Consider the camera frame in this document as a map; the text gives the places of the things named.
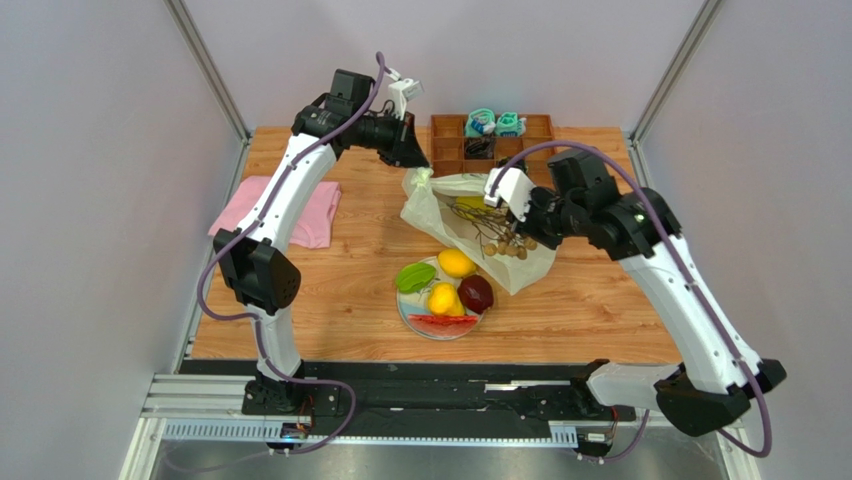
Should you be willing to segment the yellow fake mango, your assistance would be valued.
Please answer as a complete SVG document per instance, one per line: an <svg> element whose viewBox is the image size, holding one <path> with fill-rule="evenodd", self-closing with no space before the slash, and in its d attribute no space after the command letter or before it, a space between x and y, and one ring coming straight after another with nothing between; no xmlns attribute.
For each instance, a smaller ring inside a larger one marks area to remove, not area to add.
<svg viewBox="0 0 852 480"><path fill-rule="evenodd" d="M474 275L477 265L461 250L445 249L437 257L439 267L451 278L463 279Z"/></svg>

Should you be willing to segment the pale green avocado plastic bag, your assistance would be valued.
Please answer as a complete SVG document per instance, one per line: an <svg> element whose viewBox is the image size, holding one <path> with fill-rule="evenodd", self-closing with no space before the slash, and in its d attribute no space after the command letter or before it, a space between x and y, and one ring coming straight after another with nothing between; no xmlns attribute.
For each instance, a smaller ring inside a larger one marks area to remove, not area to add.
<svg viewBox="0 0 852 480"><path fill-rule="evenodd" d="M435 178L430 168L407 171L402 181L407 200L401 218L443 245L464 252L482 271L509 294L543 279L551 270L556 252L543 246L531 251L526 260L503 256L485 257L475 230L454 215L449 206L460 196L482 196L487 175L457 174Z"/></svg>

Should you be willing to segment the yellow fake lemon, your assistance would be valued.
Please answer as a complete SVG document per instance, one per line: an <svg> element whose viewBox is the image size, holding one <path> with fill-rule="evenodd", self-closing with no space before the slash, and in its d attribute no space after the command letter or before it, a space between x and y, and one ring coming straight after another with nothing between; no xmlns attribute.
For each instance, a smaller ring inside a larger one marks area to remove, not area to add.
<svg viewBox="0 0 852 480"><path fill-rule="evenodd" d="M435 316L457 317L466 315L466 309L458 296L456 287L447 282L438 282L431 287L427 308Z"/></svg>

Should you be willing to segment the dark red fake apple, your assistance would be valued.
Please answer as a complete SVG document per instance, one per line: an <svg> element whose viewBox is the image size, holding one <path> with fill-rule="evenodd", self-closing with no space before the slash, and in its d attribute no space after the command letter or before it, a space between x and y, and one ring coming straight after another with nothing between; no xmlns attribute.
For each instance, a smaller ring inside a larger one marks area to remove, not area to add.
<svg viewBox="0 0 852 480"><path fill-rule="evenodd" d="M483 314L495 304L491 284L480 275L464 278L457 287L457 294L462 305L476 314Z"/></svg>

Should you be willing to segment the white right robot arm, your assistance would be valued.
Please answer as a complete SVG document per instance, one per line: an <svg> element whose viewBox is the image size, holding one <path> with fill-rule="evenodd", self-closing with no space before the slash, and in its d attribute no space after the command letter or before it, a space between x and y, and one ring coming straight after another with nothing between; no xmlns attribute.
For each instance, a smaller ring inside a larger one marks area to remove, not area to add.
<svg viewBox="0 0 852 480"><path fill-rule="evenodd" d="M601 152L577 146L547 163L551 185L537 186L508 163L489 178L486 200L505 203L515 233L555 249L582 237L635 281L673 339L675 365L631 366L598 360L573 380L597 407L655 410L681 432L724 432L751 408L771 423L766 397L785 378L733 327L695 266L680 224L655 191L621 192L624 171Z"/></svg>

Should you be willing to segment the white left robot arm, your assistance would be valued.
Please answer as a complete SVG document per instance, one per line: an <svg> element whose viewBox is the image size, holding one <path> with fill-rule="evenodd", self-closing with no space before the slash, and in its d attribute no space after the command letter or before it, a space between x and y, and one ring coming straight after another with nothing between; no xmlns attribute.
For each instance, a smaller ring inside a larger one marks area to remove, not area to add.
<svg viewBox="0 0 852 480"><path fill-rule="evenodd" d="M351 147L373 150L392 167L429 164L414 133L415 116L407 109L423 87L392 69L386 73L389 99L382 111L373 112L377 80L337 70L329 92L296 114L285 154L259 200L237 226L214 235L215 259L225 285L254 328L257 373L247 385L252 400L292 408L309 383L292 322L302 276L285 252L323 177Z"/></svg>

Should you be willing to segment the brown fake nuts cluster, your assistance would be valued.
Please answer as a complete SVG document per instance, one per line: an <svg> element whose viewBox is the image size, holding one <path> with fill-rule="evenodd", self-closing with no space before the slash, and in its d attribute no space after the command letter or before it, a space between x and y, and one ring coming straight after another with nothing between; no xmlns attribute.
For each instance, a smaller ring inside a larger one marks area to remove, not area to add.
<svg viewBox="0 0 852 480"><path fill-rule="evenodd" d="M512 230L504 209L462 202L454 202L449 208L474 228L474 238L479 241L480 251L485 257L526 260L529 253L539 246L531 237Z"/></svg>

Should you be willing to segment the red fake watermelon slice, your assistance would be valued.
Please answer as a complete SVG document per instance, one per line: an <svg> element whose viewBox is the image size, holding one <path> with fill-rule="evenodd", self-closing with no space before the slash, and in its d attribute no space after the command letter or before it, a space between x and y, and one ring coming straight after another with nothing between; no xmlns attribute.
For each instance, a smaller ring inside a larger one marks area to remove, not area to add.
<svg viewBox="0 0 852 480"><path fill-rule="evenodd" d="M410 314L408 324L425 335L434 337L458 337L467 334L479 322L478 316L434 316Z"/></svg>

